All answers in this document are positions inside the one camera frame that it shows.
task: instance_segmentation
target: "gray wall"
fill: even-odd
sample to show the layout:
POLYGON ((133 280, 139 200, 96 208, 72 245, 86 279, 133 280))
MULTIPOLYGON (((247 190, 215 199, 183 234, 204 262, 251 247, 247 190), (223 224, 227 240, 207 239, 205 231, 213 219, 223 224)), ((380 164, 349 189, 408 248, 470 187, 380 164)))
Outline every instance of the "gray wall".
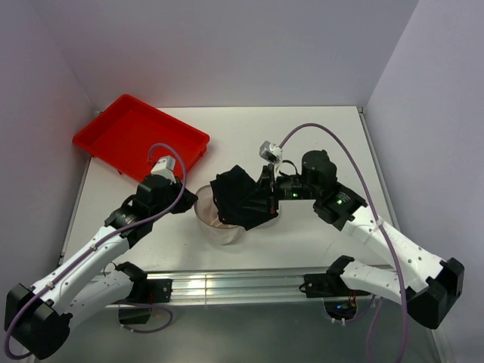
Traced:
POLYGON ((28 2, 0 2, 0 49, 3 321, 10 288, 55 267, 86 161, 71 139, 92 112, 28 2))
POLYGON ((402 230, 466 266, 445 321, 458 361, 482 361, 484 2, 420 0, 366 115, 402 230))
POLYGON ((93 105, 365 105, 417 0, 32 0, 93 105))

